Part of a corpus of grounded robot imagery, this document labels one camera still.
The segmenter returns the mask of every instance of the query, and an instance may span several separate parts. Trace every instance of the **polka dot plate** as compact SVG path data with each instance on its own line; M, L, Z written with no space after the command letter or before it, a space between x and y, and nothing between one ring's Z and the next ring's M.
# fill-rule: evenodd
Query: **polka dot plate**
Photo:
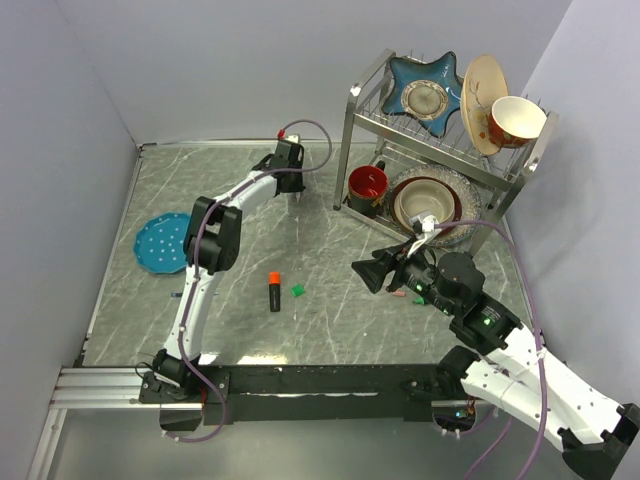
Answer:
M147 222L137 233L133 254L151 273L178 273L187 266L183 251L189 214L167 212Z

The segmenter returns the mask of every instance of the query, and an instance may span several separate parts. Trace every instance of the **orange patterned bowl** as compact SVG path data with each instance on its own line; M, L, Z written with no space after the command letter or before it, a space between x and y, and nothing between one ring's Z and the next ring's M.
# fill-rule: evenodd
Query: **orange patterned bowl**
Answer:
M544 110L526 98L502 97L491 107L489 139L499 147L522 147L540 136L546 121Z

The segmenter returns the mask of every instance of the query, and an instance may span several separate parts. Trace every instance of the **countertop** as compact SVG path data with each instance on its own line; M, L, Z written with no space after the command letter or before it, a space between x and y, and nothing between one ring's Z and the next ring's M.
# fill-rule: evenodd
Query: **countertop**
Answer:
M306 147L305 166L317 165L326 144ZM240 256L214 297L204 331L203 350L217 362L437 363L458 344L442 313L413 304L411 292L404 298L372 295L351 270L352 261L398 242L333 210L338 149L327 167L305 176L299 200L280 195L245 219ZM367 163L373 150L352 146L350 168ZM138 230L165 212L190 213L197 197L225 192L271 151L273 145L259 143L143 149L84 365L148 362L169 334L179 304L171 293L182 291L184 272L153 275L142 269L132 253ZM529 323L502 239L492 234L475 261L486 275L485 291ZM271 271L281 272L278 313L269 311ZM306 294L294 299L289 289L298 283Z

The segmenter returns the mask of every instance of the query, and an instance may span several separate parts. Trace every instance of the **green object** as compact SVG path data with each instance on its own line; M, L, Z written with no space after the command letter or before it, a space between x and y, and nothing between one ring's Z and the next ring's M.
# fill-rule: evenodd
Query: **green object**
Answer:
M291 293L293 294L294 297L299 297L304 293L304 286L300 284L294 285L293 287L291 287Z

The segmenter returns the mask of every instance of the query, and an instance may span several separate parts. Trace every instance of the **wire rack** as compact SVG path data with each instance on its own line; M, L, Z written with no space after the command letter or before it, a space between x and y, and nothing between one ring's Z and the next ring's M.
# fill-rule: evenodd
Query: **wire rack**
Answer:
M382 52L349 91L334 208L344 210L394 238L407 238L406 234L384 214L370 219L353 211L346 204L344 189L349 150L353 129L357 126L377 136L375 154L369 163L383 157L393 161L401 159L400 163L405 164L406 168L428 162L452 168L467 176L480 191L484 200L482 218L499 222L535 172L557 123L557 114L548 113L547 122L536 141L519 149L503 150L499 154L485 156L473 146L459 112L449 118L447 131L441 138L431 135L428 129L411 116L386 115L382 112L384 100L393 85L388 62L395 56L396 53L391 50ZM411 52L407 57L426 63L424 55L418 59ZM489 233L488 229L477 229L473 238L461 248L474 255Z

